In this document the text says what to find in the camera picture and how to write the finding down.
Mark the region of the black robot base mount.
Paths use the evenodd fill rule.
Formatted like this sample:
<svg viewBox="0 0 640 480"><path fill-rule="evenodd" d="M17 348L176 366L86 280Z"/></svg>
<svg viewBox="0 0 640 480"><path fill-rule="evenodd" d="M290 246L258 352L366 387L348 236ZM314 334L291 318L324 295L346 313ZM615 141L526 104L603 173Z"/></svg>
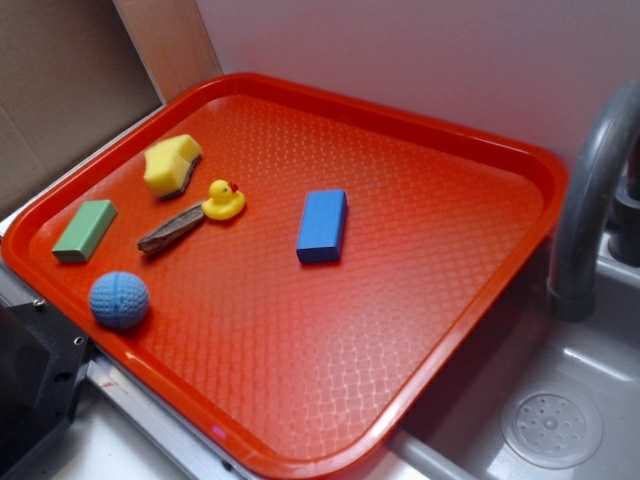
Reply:
<svg viewBox="0 0 640 480"><path fill-rule="evenodd" d="M1 308L1 477L10 479L73 422L87 335L53 305Z"/></svg>

